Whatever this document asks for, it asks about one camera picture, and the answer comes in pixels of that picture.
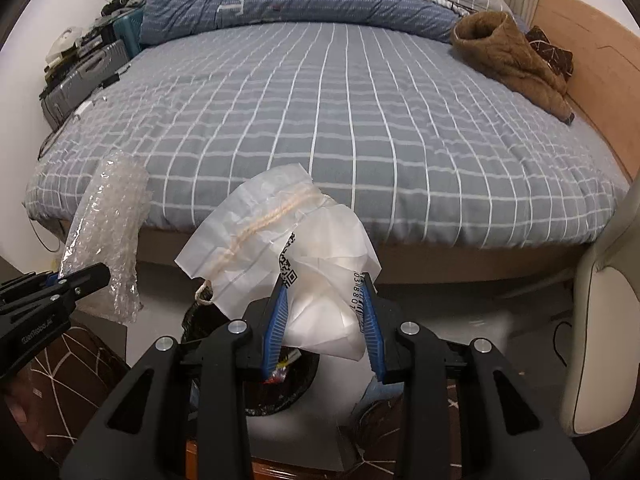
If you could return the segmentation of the person left hand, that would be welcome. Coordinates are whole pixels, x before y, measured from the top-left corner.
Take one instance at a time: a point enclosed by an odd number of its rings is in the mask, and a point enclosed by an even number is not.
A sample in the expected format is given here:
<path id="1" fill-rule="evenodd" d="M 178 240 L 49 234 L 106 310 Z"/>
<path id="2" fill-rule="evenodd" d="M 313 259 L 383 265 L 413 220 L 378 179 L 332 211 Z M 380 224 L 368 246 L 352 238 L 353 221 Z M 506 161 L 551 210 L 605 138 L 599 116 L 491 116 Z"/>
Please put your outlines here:
<path id="1" fill-rule="evenodd" d="M 29 365 L 4 386 L 3 397 L 24 436 L 37 452 L 41 452 L 46 446 L 46 430 L 42 426 L 41 399 L 35 394 Z"/>

